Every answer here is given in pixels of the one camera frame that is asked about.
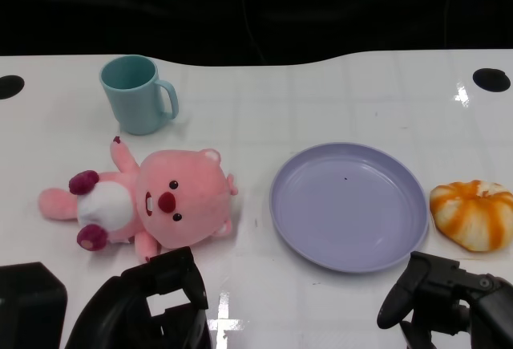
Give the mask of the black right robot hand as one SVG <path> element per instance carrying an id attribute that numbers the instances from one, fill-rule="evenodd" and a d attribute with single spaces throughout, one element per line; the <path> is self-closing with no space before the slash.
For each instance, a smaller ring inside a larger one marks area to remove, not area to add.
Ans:
<path id="1" fill-rule="evenodd" d="M 472 274 L 458 261 L 414 251 L 386 296 L 377 325 L 399 325 L 408 348 L 433 348 L 433 332 L 466 332 L 472 348 L 511 348 L 512 284 L 492 274 Z"/>

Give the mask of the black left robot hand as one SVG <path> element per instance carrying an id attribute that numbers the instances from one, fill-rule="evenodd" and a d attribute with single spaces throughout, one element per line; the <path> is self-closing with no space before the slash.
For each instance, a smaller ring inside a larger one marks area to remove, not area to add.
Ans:
<path id="1" fill-rule="evenodd" d="M 182 290 L 188 302 L 153 316 L 147 299 Z M 155 256 L 107 280 L 77 318 L 67 348 L 211 348 L 204 281 L 192 251 Z"/>

